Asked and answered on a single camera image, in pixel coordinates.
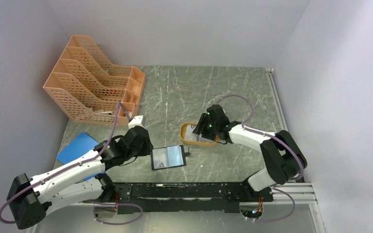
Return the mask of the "orange oval tray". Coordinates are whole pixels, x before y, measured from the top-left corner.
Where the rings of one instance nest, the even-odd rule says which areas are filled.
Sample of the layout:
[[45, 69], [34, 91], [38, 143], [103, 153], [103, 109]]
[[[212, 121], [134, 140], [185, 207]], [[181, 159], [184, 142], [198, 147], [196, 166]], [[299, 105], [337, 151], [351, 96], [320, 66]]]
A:
[[218, 136], [216, 136], [214, 140], [210, 140], [203, 138], [201, 134], [193, 134], [192, 132], [196, 128], [196, 126], [197, 123], [195, 122], [185, 122], [182, 124], [180, 128], [180, 138], [183, 143], [206, 147], [215, 146], [218, 143]]

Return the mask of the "black leather card holder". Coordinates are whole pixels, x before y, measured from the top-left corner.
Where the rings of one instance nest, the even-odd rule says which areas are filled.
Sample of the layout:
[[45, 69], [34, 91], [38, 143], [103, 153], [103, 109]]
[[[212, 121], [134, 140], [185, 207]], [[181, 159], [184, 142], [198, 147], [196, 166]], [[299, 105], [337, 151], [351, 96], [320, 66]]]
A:
[[[154, 168], [154, 157], [153, 157], [154, 151], [155, 150], [163, 150], [163, 149], [165, 149], [168, 153], [169, 166], [166, 167], [166, 168], [155, 169]], [[153, 149], [152, 152], [151, 152], [152, 170], [162, 170], [162, 169], [186, 166], [187, 165], [186, 158], [189, 155], [190, 155], [189, 148], [187, 148], [187, 151], [185, 151], [185, 148], [184, 148], [183, 145], [176, 145], [176, 146]]]

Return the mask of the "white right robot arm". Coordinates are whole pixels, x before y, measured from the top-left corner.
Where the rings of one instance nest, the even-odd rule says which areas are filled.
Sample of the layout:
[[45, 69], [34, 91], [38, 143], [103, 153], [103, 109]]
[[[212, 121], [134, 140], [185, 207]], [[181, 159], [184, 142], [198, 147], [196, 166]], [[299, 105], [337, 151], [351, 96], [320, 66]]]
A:
[[248, 184], [242, 189], [244, 198], [249, 201], [256, 200], [264, 188], [285, 184], [302, 175], [307, 167], [306, 158], [288, 131], [264, 132], [246, 127], [239, 121], [230, 121], [218, 104], [201, 115], [193, 134], [247, 146], [262, 154], [265, 168], [249, 176]]

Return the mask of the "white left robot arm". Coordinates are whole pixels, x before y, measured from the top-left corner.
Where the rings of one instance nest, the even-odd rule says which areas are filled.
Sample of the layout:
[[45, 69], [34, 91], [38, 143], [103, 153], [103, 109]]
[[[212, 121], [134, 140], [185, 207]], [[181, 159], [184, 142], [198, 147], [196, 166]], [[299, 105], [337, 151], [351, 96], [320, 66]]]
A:
[[103, 141], [57, 169], [34, 177], [25, 173], [16, 176], [4, 206], [11, 210], [12, 223], [24, 230], [46, 215], [77, 202], [119, 201], [120, 195], [106, 171], [131, 158], [150, 155], [152, 150], [148, 131], [134, 126], [125, 135]]

